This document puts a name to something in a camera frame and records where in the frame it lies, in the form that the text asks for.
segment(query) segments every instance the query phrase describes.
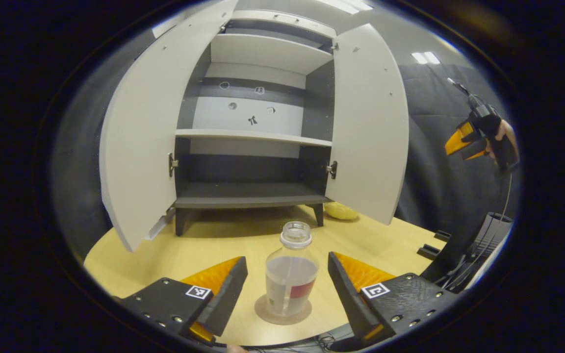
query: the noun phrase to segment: human hand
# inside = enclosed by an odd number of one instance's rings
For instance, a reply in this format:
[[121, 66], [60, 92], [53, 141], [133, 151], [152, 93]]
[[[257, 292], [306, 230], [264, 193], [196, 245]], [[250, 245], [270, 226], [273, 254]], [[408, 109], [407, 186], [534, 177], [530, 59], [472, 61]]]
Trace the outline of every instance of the human hand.
[[234, 346], [233, 344], [226, 345], [226, 352], [227, 353], [248, 353], [243, 347]]
[[[496, 134], [496, 136], [494, 136], [494, 138], [496, 139], [496, 141], [500, 141], [505, 135], [514, 147], [516, 157], [518, 158], [518, 160], [520, 160], [520, 155], [518, 154], [518, 144], [516, 143], [516, 136], [514, 134], [514, 128], [509, 125], [507, 121], [501, 119], [500, 126], [498, 127], [498, 133]], [[494, 152], [493, 150], [491, 150], [491, 145], [489, 145], [489, 138], [486, 139], [486, 142], [487, 146], [485, 147], [485, 150], [489, 153], [489, 156], [494, 159], [494, 163], [496, 163], [496, 156], [494, 156]]]

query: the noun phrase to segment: wire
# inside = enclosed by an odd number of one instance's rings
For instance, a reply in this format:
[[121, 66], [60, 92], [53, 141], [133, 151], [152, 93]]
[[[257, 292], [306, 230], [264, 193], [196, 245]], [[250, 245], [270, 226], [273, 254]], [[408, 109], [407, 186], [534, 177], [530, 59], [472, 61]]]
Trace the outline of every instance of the wire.
[[446, 281], [446, 283], [444, 284], [444, 286], [442, 288], [446, 288], [449, 285], [457, 282], [458, 279], [460, 279], [462, 277], [462, 275], [464, 275], [465, 273], [468, 273], [468, 271], [472, 268], [472, 266], [474, 266], [475, 263], [477, 263], [479, 257], [481, 257], [481, 255], [483, 255], [485, 253], [485, 251], [487, 250], [487, 248], [489, 248], [489, 245], [491, 244], [491, 242], [493, 241], [494, 237], [496, 236], [496, 231], [498, 230], [498, 228], [500, 228], [500, 223], [503, 219], [505, 219], [505, 211], [507, 210], [507, 204], [509, 203], [509, 194], [511, 194], [512, 191], [512, 178], [513, 178], [513, 174], [509, 174], [509, 188], [507, 188], [507, 199], [505, 200], [505, 206], [503, 208], [503, 214], [500, 216], [500, 220], [498, 221], [498, 224], [496, 224], [496, 226], [494, 227], [494, 233], [491, 235], [491, 238], [489, 239], [489, 242], [487, 243], [487, 245], [485, 246], [485, 248], [480, 252], [479, 255], [477, 255], [477, 258], [475, 259], [475, 261], [473, 261], [470, 266], [468, 266], [468, 268], [466, 268], [466, 270], [464, 272], [461, 273], [461, 275], [457, 276], [455, 278], [455, 280], [453, 280], [450, 284], [448, 283], [448, 281]]

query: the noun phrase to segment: cabinet leg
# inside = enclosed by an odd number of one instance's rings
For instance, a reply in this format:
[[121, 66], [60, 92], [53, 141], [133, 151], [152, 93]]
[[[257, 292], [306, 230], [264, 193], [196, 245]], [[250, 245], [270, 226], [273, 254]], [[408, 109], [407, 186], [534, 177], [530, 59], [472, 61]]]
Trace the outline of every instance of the cabinet leg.
[[176, 209], [176, 235], [182, 235], [184, 232], [184, 221], [186, 221], [186, 215], [188, 214], [188, 210], [181, 210], [179, 208]]
[[318, 227], [324, 226], [324, 205], [318, 203], [316, 205], [307, 205], [313, 209], [315, 212], [315, 219], [318, 221]]

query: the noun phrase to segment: plastic bottle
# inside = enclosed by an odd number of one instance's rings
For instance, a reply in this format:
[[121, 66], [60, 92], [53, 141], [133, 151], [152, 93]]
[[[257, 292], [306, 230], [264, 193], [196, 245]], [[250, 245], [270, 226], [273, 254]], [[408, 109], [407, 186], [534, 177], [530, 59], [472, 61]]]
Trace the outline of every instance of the plastic bottle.
[[265, 262], [267, 311], [290, 317], [300, 313], [317, 276], [319, 264], [308, 252], [311, 228], [303, 222], [289, 222], [282, 228], [282, 248], [274, 251]]

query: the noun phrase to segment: white cabinet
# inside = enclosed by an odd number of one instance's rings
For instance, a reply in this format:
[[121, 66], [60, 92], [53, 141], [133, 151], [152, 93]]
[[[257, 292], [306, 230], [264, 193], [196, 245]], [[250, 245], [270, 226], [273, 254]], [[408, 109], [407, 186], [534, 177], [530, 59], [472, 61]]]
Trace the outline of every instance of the white cabinet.
[[[159, 38], [128, 70], [110, 102], [100, 172], [103, 201], [124, 246], [134, 251], [172, 206], [182, 217], [180, 210], [187, 208], [308, 204], [314, 206], [320, 223], [321, 204], [338, 201], [389, 224], [404, 178], [409, 131], [402, 79], [384, 40], [371, 25], [329, 36], [325, 34], [334, 31], [319, 24], [316, 33], [332, 40], [334, 49], [220, 33], [230, 14], [233, 19], [289, 22], [268, 11], [233, 14], [235, 3], [227, 0], [208, 7]], [[298, 27], [311, 23], [289, 22]], [[281, 43], [285, 54], [273, 54]], [[179, 98], [209, 44], [213, 62], [269, 66], [296, 75], [307, 75], [334, 60], [332, 140], [258, 129], [176, 129]], [[168, 154], [196, 140], [297, 145], [305, 149], [298, 159], [302, 175], [294, 182], [191, 181], [181, 189], [180, 177], [168, 172]], [[335, 162], [332, 178], [327, 166]], [[189, 167], [179, 158], [175, 172]]]

